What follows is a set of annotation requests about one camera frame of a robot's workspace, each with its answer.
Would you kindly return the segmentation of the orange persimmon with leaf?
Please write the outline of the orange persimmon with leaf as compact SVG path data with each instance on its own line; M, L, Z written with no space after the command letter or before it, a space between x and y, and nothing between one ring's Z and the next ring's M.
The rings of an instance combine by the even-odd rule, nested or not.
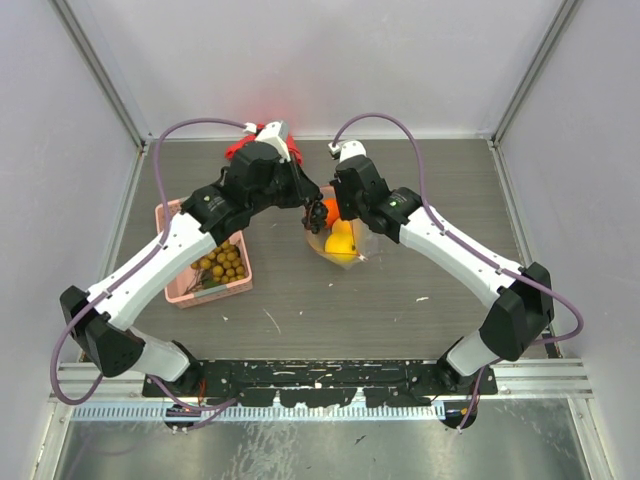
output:
M338 203L335 198L327 198L322 201L327 209L326 227L331 228L340 219Z

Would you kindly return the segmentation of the dark purple grape bunch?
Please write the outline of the dark purple grape bunch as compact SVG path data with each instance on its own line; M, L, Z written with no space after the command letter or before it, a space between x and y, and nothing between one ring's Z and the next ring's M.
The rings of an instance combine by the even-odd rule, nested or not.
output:
M317 197L305 206L301 223L304 229L311 234L318 234L327 227L328 208L322 201L322 196Z

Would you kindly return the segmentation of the clear zip top bag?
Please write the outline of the clear zip top bag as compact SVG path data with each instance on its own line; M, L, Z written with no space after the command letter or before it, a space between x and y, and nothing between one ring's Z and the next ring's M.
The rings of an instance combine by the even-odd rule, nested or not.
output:
M372 260L382 253L380 238L360 219L344 220L338 210L334 189L320 188L328 209L327 224L318 233L305 231L305 238L320 257L344 269Z

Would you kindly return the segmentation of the yellow pear fruit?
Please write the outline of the yellow pear fruit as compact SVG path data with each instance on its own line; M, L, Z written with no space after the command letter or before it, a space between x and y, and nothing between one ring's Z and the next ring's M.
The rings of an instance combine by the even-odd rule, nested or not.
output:
M358 257L352 235L332 233L325 241L324 252L337 263L348 263Z

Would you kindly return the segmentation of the pink perforated plastic basket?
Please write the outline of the pink perforated plastic basket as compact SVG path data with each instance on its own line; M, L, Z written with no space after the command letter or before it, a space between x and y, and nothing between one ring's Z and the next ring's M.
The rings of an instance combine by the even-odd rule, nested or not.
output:
M198 261L202 256L213 250L211 249L206 254L201 255L197 260L192 261L165 286L164 297L169 304L172 304L181 309L185 309L229 297L231 295L246 292L252 289L253 272L250 265L249 255L247 252L247 246L243 232L238 231L232 234L231 237L226 241L239 245L242 259L248 267L248 278L245 280L237 281L235 283L220 285L204 290L195 289L194 287L192 287L191 284L194 280L194 274L192 273L190 266L193 262Z

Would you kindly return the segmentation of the orange fruit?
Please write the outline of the orange fruit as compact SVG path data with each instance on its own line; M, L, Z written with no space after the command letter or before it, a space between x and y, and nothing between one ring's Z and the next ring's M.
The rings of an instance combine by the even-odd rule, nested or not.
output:
M339 235L352 235L353 229L350 221L336 219L331 227L331 232L333 234Z

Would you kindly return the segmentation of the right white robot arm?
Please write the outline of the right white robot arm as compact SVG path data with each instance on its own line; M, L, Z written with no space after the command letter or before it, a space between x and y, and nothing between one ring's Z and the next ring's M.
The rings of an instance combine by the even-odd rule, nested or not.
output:
M330 184L344 219L359 220L371 232L426 256L487 307L482 325L437 361L438 380L447 392L465 391L488 364L518 360L553 320L545 267L522 267L493 253L424 207L413 190L390 189L365 155L340 161Z

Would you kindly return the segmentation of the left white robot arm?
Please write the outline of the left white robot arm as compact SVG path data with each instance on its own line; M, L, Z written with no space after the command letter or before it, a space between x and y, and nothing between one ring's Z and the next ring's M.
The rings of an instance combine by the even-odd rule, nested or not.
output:
M236 151L218 181L195 190L163 231L110 277L83 291L71 286L60 303L72 338L101 374L132 370L164 380L178 396L200 384L196 359L176 342L134 329L147 304L191 263L213 251L267 208L309 207L319 187L295 161L265 142Z

